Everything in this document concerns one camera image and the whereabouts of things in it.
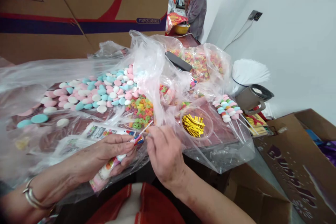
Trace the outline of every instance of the cable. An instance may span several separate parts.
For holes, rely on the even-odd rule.
[[[242,29],[244,28],[244,26],[245,26],[245,24],[243,25],[243,27],[240,29],[240,31],[237,33],[237,35],[242,31]],[[233,40],[224,48],[224,50],[223,51],[225,51],[226,50],[226,48],[228,48],[229,47],[229,45],[231,45],[233,42],[235,42],[237,39],[239,39],[241,36],[243,36],[243,34],[245,33],[245,32],[247,32],[247,30],[248,29],[250,29],[250,27],[252,26],[252,24],[253,24],[253,21],[251,22],[251,24],[249,25],[249,27],[247,27],[247,29],[245,30],[245,31],[243,31],[243,33],[238,37],[238,38],[236,38],[237,37],[237,35],[233,38]]]

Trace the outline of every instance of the white stick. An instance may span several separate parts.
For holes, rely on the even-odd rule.
[[[239,138],[239,141],[241,143],[243,143],[242,139],[240,138],[240,136],[237,134],[237,131],[235,130],[235,127],[233,126],[233,123],[232,122],[229,122],[230,126],[232,127],[233,131],[236,133],[237,137]]]
[[[238,118],[238,120],[242,123],[242,125],[244,125],[249,131],[251,131],[252,134],[254,134],[254,132],[242,121]]]
[[[248,122],[248,120],[245,118],[245,116],[242,115],[242,117],[244,118],[244,120],[247,122],[247,124],[251,127],[251,129],[254,130],[254,132],[259,135],[259,133],[252,127],[252,125]]]
[[[240,133],[241,133],[241,135],[242,135],[242,137],[243,137],[243,139],[244,139],[244,142],[246,142],[245,137],[244,137],[243,132],[242,132],[242,129],[240,128],[240,126],[239,126],[239,124],[238,124],[238,121],[237,121],[237,120],[235,120],[235,121],[236,121],[237,126],[238,126],[238,128],[239,128],[239,130],[240,130]]]

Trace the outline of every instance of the power cord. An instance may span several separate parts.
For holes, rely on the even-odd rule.
[[[233,42],[235,42],[237,39],[239,39],[241,36],[243,36],[243,34],[245,33],[245,32],[247,32],[247,30],[248,29],[250,29],[251,28],[251,26],[253,25],[253,20],[252,20],[252,22],[251,22],[251,24],[246,28],[246,30],[245,31],[243,31],[240,35],[239,35],[239,37],[238,38],[236,38],[237,37],[237,35],[242,31],[242,29],[244,28],[244,26],[246,25],[246,23],[248,22],[249,20],[246,20],[246,22],[245,22],[245,24],[243,25],[243,27],[240,29],[240,31],[236,34],[236,36],[233,38],[233,40],[224,48],[224,50],[223,51],[225,51],[226,50],[226,48],[228,48],[229,47],[229,45],[231,45]]]

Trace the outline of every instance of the woman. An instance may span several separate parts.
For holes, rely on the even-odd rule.
[[[254,223],[232,201],[200,179],[183,161],[181,142],[170,127],[151,127],[147,151],[160,182],[186,204],[203,223]],[[7,223],[37,223],[48,216],[54,204],[81,183],[92,179],[106,162],[127,154],[111,172],[122,172],[135,156],[128,135],[109,135],[33,178],[31,203],[18,187],[0,200]],[[87,222],[94,223],[184,223],[173,204],[149,184],[128,185],[107,201]]]
[[[205,15],[207,13],[207,0],[185,0],[185,13],[189,20],[189,32],[196,39],[202,34]]]

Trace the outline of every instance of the brown cardboard box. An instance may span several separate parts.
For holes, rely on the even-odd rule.
[[[257,224],[291,222],[291,203],[248,164],[231,171],[224,195]]]
[[[308,109],[267,122],[274,136],[255,146],[306,223],[336,223],[336,167],[306,132],[336,139],[336,127]]]
[[[129,30],[165,33],[168,0],[0,0],[0,55],[13,63],[85,58]]]

